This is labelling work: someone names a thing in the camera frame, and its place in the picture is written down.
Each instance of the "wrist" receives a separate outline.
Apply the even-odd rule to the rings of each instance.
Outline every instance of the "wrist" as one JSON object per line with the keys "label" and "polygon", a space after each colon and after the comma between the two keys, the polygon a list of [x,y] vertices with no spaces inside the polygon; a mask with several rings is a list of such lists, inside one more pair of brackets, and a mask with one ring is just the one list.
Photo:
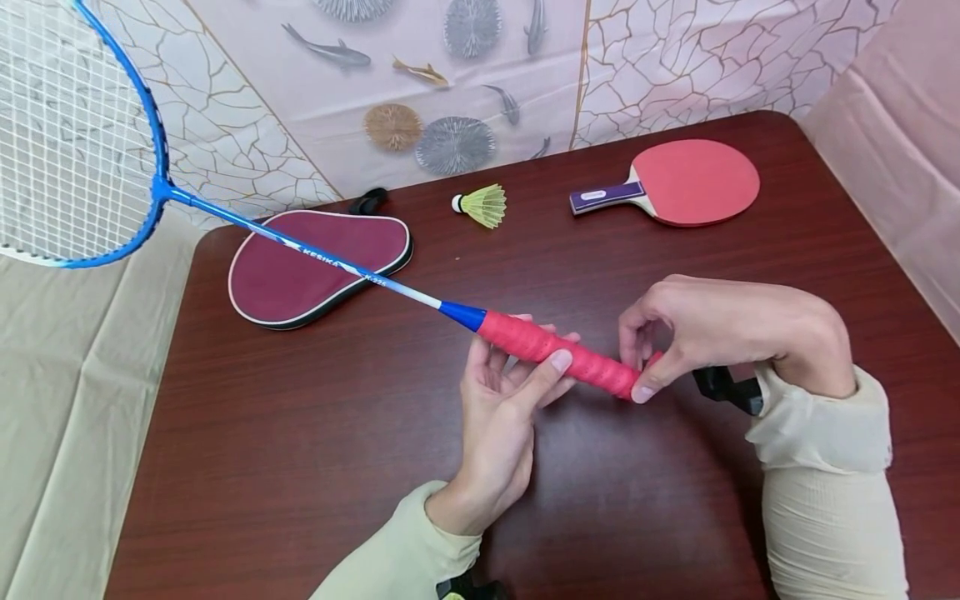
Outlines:
{"label": "wrist", "polygon": [[434,525],[454,536],[483,535],[495,520],[492,509],[457,477],[427,498],[423,508]]}
{"label": "wrist", "polygon": [[824,300],[806,310],[786,351],[773,360],[783,381],[816,396],[845,398],[856,392],[850,337],[840,315]]}

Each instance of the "paddle handle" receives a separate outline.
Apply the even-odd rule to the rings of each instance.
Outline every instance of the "paddle handle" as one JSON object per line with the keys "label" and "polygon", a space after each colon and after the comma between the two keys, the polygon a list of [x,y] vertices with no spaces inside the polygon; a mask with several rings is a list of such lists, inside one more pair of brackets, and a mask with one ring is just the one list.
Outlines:
{"label": "paddle handle", "polygon": [[535,363],[543,362],[547,356],[560,348],[566,348],[573,355],[573,363],[567,369],[567,375],[625,400],[630,399],[630,391],[636,379],[640,377],[640,371],[636,369],[569,342],[544,331],[537,324],[517,317],[487,311],[487,316],[477,333],[516,358]]}
{"label": "paddle handle", "polygon": [[646,190],[639,181],[630,181],[614,187],[574,192],[570,194],[570,209],[574,215],[583,214],[611,204],[620,204],[638,196],[645,196]]}

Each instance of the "brown table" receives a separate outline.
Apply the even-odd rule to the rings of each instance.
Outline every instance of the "brown table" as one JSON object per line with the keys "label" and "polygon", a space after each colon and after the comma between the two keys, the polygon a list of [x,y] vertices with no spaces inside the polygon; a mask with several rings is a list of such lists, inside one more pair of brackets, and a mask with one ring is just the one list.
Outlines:
{"label": "brown table", "polygon": [[[703,229],[631,206],[570,215],[571,190],[692,136],[754,161],[763,187],[747,213]],[[510,208],[490,233],[449,198],[492,181]],[[671,273],[831,301],[891,398],[914,597],[960,596],[960,350],[792,121],[753,113],[392,198],[417,242],[400,280],[575,327],[600,351],[615,352],[619,312]],[[217,229],[197,248],[108,598],[304,600],[404,494],[458,465],[468,334],[380,289],[306,328],[260,329],[226,293],[243,236]],[[747,426],[689,379],[644,407],[579,386],[542,415],[532,488],[487,534],[479,569],[521,600],[767,597]]]}

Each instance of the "purple paddle handle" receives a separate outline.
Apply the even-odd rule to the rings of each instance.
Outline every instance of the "purple paddle handle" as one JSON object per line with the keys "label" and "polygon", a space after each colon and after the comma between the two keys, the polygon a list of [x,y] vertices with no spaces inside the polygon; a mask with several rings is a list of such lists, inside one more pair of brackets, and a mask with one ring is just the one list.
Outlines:
{"label": "purple paddle handle", "polygon": [[574,215],[580,215],[597,208],[610,206],[611,204],[620,204],[631,198],[645,196],[646,191],[639,181],[631,181],[622,185],[605,187],[603,189],[590,190],[588,192],[576,192],[570,194],[570,208]]}

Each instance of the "beige sleeve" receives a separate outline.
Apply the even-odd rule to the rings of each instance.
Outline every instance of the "beige sleeve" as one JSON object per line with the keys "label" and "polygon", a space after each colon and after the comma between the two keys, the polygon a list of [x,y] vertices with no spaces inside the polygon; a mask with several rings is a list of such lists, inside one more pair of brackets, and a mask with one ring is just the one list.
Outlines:
{"label": "beige sleeve", "polygon": [[413,490],[373,537],[324,579],[310,600],[437,600],[436,585],[466,572],[480,554],[480,537],[453,536],[436,527],[423,504],[445,486]]}
{"label": "beige sleeve", "polygon": [[856,368],[857,392],[834,400],[756,366],[764,407],[747,433],[765,476],[763,522],[782,600],[907,597],[900,523],[886,469],[887,397]]}

